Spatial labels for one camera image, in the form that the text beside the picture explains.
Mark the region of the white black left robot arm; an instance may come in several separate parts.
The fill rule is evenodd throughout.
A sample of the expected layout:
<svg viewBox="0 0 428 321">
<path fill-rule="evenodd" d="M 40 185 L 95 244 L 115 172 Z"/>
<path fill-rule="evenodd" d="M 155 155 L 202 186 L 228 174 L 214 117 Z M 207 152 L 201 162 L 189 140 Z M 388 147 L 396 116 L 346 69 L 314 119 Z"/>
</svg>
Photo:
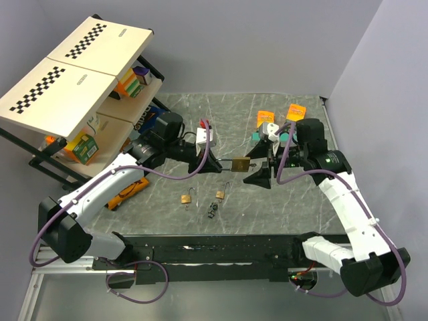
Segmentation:
<svg viewBox="0 0 428 321">
<path fill-rule="evenodd" d="M 201 123 L 195 142 L 190 143 L 182 138 L 182 116 L 161 114 L 153 127 L 127 144 L 95 177 L 57 201 L 48 197 L 39 204 L 34 242 L 43 241 L 66 263 L 91 255 L 108 259 L 118 269 L 128 267 L 135 257 L 132 244 L 117 232 L 94 232 L 88 224 L 119 192 L 146 174 L 155 174 L 168 158 L 187 163 L 188 178 L 197 173 L 220 173 L 221 166 L 210 151 L 215 133 L 208 120 Z"/>
</svg>

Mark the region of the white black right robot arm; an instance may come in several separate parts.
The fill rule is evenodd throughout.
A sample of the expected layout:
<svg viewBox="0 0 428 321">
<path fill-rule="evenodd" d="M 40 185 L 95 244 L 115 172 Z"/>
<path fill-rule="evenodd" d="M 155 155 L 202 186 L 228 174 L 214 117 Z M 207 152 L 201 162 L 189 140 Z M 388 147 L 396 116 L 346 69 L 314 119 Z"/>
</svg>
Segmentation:
<svg viewBox="0 0 428 321">
<path fill-rule="evenodd" d="M 329 149 L 323 123 L 316 118 L 283 126 L 263 122 L 258 135 L 259 142 L 247 157 L 263 158 L 264 162 L 244 183 L 270 189 L 275 178 L 279 185 L 285 185 L 295 178 L 282 179 L 282 171 L 301 167 L 299 175 L 311 176 L 333 206 L 351 246 L 341 247 L 316 232 L 304 233 L 294 240 L 293 261 L 303 267 L 310 262 L 324 265 L 337 273 L 346 291 L 356 297 L 370 296 L 375 290 L 400 282 L 398 296 L 382 303 L 397 305 L 407 289 L 409 252 L 396 247 L 382 230 L 362 197 L 346 157 L 339 150 Z"/>
</svg>

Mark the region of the large brass padlock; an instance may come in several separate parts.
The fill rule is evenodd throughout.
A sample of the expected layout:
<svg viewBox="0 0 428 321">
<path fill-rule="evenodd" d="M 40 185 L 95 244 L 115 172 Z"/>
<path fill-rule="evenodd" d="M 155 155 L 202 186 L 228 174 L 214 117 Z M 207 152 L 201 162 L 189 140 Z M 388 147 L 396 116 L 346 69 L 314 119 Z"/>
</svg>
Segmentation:
<svg viewBox="0 0 428 321">
<path fill-rule="evenodd" d="M 234 173 L 247 173 L 251 165 L 250 157 L 235 157 L 235 158 L 219 158 L 220 163 L 231 163 L 230 167 L 223 168 L 224 171 L 231 171 Z"/>
</svg>

